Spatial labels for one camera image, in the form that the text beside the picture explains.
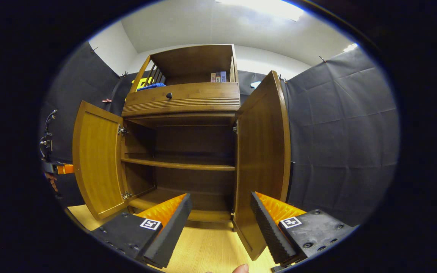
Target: drawer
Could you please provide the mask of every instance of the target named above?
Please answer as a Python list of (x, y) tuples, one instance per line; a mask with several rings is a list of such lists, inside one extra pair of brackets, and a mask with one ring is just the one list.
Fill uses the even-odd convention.
[(122, 116), (236, 111), (240, 106), (238, 83), (184, 83), (129, 93)]

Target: wooden cabinet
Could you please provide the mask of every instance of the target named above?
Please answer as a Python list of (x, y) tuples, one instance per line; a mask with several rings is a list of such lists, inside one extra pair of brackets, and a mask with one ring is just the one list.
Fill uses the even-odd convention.
[[(80, 191), (96, 219), (126, 206), (145, 210), (188, 192), (189, 220), (232, 221), (255, 260), (266, 243), (250, 192), (285, 201), (288, 191), (289, 123), (279, 78), (271, 71), (240, 107), (238, 83), (202, 81), (205, 72), (210, 81), (210, 73), (224, 67), (230, 68), (227, 79), (236, 81), (233, 45), (180, 50), (167, 52), (167, 59), (148, 57), (167, 86), (132, 92), (133, 85), (123, 117), (81, 103), (73, 138)], [(207, 52), (218, 66), (196, 60)], [(176, 62), (187, 69), (177, 69)]]

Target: door hinge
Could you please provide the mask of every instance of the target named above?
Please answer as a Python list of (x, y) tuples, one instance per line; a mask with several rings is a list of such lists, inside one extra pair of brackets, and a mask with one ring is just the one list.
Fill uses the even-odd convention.
[(130, 192), (125, 191), (123, 194), (121, 194), (124, 200), (128, 199), (129, 197), (132, 197), (132, 194)]
[(121, 127), (121, 124), (119, 124), (118, 135), (119, 135), (120, 133), (122, 133), (123, 136), (124, 136), (125, 133), (128, 133), (128, 132), (129, 132), (129, 131), (126, 129), (126, 127), (124, 127), (124, 126)]
[(234, 131), (234, 133), (236, 133), (236, 135), (238, 135), (239, 133), (237, 132), (237, 124), (239, 123), (239, 121), (236, 121), (236, 124), (234, 127), (232, 127), (232, 131)]

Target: cabinet door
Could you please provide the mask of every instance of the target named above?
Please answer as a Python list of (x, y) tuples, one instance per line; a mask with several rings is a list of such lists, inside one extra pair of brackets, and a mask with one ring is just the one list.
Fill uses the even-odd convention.
[(236, 113), (237, 161), (234, 226), (250, 259), (266, 247), (250, 209), (250, 192), (286, 200), (291, 145), (281, 83), (271, 71)]
[(74, 171), (83, 200), (98, 220), (125, 208), (119, 125), (120, 116), (88, 102), (80, 104), (73, 130)]

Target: open shelf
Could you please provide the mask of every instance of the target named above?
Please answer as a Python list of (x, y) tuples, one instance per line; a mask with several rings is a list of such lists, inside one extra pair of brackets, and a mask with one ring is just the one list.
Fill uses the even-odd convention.
[[(185, 191), (157, 188), (129, 202), (129, 206), (146, 210), (173, 197), (186, 193)], [(192, 211), (188, 220), (191, 221), (231, 221), (231, 209), (227, 204), (226, 195), (191, 193)]]
[(172, 169), (201, 169), (204, 171), (235, 171), (236, 169), (233, 165), (224, 164), (224, 160), (219, 158), (206, 158), (206, 162), (211, 164), (200, 164), (204, 162), (204, 158), (201, 157), (146, 157), (145, 155), (135, 158), (121, 158), (121, 161)]

